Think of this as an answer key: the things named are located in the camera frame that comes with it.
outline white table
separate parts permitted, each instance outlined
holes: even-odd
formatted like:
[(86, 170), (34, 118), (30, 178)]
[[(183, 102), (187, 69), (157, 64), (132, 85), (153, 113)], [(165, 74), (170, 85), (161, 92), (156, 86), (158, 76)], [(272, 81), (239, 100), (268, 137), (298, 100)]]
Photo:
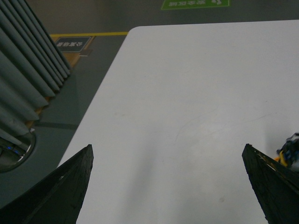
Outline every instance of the white table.
[(299, 131), (299, 21), (130, 31), (61, 163), (94, 166), (79, 224), (265, 224), (246, 143)]

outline yellow floor line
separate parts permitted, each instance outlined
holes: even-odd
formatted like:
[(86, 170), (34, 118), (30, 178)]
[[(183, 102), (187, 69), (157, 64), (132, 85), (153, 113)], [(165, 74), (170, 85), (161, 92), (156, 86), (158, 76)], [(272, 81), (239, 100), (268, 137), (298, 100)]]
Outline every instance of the yellow floor line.
[(119, 36), (127, 35), (128, 32), (110, 32), (110, 33), (86, 33), (86, 34), (50, 34), (51, 37), (68, 37), (68, 36)]

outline green floor sign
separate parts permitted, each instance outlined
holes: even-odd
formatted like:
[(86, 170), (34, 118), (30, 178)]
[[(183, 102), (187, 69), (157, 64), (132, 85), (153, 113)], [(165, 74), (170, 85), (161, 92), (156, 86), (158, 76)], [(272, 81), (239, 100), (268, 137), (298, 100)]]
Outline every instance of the green floor sign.
[(206, 7), (224, 7), (229, 6), (230, 0), (165, 0), (162, 5), (162, 10), (169, 9), (188, 9), (188, 8), (206, 8)]

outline gray floor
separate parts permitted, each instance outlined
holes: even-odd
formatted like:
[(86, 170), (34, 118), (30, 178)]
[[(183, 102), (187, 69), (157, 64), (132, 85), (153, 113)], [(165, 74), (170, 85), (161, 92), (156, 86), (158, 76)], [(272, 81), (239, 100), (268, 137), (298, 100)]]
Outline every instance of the gray floor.
[[(149, 25), (299, 19), (297, 0), (231, 0), (229, 7), (168, 11), (161, 10), (163, 0), (28, 0), (28, 3), (50, 34), (121, 32)], [(60, 93), (36, 122), (33, 154), (15, 170), (0, 174), (0, 208), (57, 167), (124, 39), (125, 36), (94, 39), (89, 47), (93, 52), (80, 59)]]

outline curtain fold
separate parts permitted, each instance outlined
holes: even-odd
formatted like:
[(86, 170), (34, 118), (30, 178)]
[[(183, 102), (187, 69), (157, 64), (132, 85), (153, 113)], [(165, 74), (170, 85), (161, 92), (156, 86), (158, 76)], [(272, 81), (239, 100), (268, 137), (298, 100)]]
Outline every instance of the curtain fold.
[(25, 0), (0, 1), (0, 137), (16, 145), (70, 65)]

